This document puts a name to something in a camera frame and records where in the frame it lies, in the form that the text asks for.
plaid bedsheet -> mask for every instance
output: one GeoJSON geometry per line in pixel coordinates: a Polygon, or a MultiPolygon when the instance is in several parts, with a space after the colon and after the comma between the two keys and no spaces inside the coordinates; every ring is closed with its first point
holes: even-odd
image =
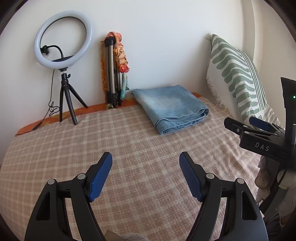
{"type": "MultiPolygon", "coordinates": [[[[92,204],[103,231],[139,233],[154,241],[185,240],[200,203],[179,167],[182,151],[221,179],[245,179],[253,195],[259,156],[239,147],[239,137],[223,126],[229,114],[201,97],[210,109],[201,123],[160,136],[141,106],[79,116],[15,137],[0,170],[0,213],[20,239],[35,202],[50,178],[70,180],[105,151],[113,166],[92,204]]],[[[213,239],[218,238],[225,200],[213,239]]],[[[71,201],[67,210],[73,238],[80,239],[71,201]]]]}

pink plaid fabric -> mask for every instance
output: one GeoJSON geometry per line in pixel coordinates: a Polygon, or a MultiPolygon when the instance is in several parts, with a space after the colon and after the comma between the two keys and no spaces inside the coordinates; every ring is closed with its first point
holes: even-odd
{"type": "MultiPolygon", "coordinates": [[[[141,106],[79,116],[15,137],[0,170],[0,213],[20,239],[35,202],[50,178],[65,181],[86,172],[105,151],[113,166],[102,193],[92,204],[103,231],[138,233],[149,240],[185,240],[200,203],[191,195],[179,167],[187,151],[195,163],[221,179],[243,178],[253,194],[259,156],[239,147],[239,137],[223,126],[229,114],[201,97],[210,109],[205,120],[160,136],[141,106]]],[[[213,233],[218,238],[225,200],[213,233]]],[[[73,237],[80,239],[71,201],[73,237]]]]}

blue denim fabric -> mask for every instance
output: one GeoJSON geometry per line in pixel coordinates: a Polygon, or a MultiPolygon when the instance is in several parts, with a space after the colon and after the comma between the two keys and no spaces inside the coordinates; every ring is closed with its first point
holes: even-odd
{"type": "Polygon", "coordinates": [[[196,124],[209,113],[208,107],[180,85],[135,89],[132,94],[161,135],[196,124]]]}

blue textured rubber pad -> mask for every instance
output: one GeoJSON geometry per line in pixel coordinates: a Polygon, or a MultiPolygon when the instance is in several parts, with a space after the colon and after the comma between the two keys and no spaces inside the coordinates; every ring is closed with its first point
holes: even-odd
{"type": "Polygon", "coordinates": [[[180,154],[179,164],[193,197],[202,202],[201,183],[183,153],[180,154]]]}
{"type": "Polygon", "coordinates": [[[253,117],[251,116],[249,118],[249,123],[261,130],[264,130],[264,131],[269,131],[270,127],[269,127],[269,124],[263,120],[260,120],[256,117],[253,117]]]}
{"type": "Polygon", "coordinates": [[[103,161],[103,164],[100,166],[100,169],[96,173],[94,179],[91,181],[91,191],[89,194],[89,200],[91,202],[100,195],[111,167],[112,155],[109,153],[103,161]]]}

green and white striped pillow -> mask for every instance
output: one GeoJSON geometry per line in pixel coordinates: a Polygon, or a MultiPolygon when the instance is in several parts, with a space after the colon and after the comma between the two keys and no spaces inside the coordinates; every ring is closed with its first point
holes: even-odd
{"type": "Polygon", "coordinates": [[[282,126],[267,104],[260,77],[250,57],[215,34],[211,38],[211,48],[207,81],[218,103],[245,124],[255,116],[282,126]]]}

